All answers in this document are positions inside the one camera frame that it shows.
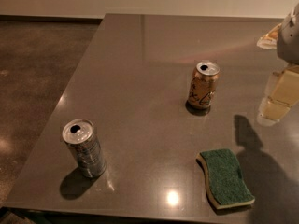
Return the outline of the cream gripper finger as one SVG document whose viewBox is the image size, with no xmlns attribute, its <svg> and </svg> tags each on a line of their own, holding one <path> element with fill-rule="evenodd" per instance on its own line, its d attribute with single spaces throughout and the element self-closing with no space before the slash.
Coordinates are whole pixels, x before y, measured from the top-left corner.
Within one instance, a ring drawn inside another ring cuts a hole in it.
<svg viewBox="0 0 299 224">
<path fill-rule="evenodd" d="M 288 64 L 268 79 L 257 121 L 263 126 L 280 122 L 299 102 L 299 65 Z"/>
<path fill-rule="evenodd" d="M 257 41 L 257 46 L 261 49 L 276 49 L 280 28 L 281 23 L 272 28 L 267 34 L 260 37 Z"/>
</svg>

